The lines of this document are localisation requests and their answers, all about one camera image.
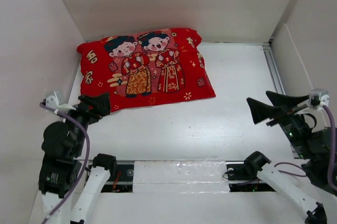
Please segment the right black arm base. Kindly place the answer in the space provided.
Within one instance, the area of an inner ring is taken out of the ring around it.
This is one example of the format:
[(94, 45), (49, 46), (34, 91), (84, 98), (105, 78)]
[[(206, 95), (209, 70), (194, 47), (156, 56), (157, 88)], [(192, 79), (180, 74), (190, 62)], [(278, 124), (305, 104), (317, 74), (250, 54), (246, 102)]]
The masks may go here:
[(251, 176), (243, 162), (227, 162), (223, 179), (229, 183), (229, 192), (274, 192), (264, 181)]

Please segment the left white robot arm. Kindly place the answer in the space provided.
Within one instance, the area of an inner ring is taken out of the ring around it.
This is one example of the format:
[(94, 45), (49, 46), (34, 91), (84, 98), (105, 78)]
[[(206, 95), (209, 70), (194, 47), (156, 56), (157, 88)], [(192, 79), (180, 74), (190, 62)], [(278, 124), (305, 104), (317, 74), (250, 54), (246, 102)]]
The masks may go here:
[(87, 223), (105, 183), (117, 175), (115, 156), (98, 154), (87, 167), (90, 138), (87, 128), (110, 114), (110, 95), (80, 95), (70, 105), (52, 92), (40, 107), (59, 116), (43, 133), (44, 157), (38, 189), (42, 194), (43, 223)]

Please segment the red cartoon print pillowcase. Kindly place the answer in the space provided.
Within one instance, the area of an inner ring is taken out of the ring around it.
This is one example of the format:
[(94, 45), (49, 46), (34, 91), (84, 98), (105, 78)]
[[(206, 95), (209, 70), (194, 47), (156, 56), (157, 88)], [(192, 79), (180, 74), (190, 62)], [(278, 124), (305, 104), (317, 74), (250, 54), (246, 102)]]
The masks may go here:
[(110, 95), (111, 111), (215, 97), (191, 28), (110, 36), (77, 47), (82, 95)]

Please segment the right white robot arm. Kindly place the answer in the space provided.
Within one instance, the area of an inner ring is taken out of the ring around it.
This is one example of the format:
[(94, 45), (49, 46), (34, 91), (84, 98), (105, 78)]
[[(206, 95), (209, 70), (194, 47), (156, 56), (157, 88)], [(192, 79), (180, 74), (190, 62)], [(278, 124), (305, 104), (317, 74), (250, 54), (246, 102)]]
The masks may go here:
[[(328, 108), (328, 91), (314, 89), (306, 96), (267, 91), (266, 95), (271, 105), (246, 99), (254, 124), (268, 120), (268, 126), (280, 126), (297, 155), (306, 160), (301, 169), (321, 200), (316, 201), (301, 191), (259, 151), (244, 160), (244, 174), (273, 188), (305, 223), (336, 223), (336, 127)], [(327, 113), (330, 126), (313, 132), (304, 117), (313, 117), (311, 111), (321, 110)]]

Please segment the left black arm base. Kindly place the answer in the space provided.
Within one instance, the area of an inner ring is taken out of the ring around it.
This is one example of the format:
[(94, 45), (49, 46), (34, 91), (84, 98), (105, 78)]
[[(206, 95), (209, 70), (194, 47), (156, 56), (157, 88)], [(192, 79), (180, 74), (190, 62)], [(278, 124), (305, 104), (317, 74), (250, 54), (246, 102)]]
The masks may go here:
[(134, 162), (133, 161), (117, 161), (116, 165), (97, 163), (97, 167), (103, 167), (105, 170), (114, 168), (114, 172), (106, 181), (101, 189), (101, 193), (126, 193), (133, 191)]

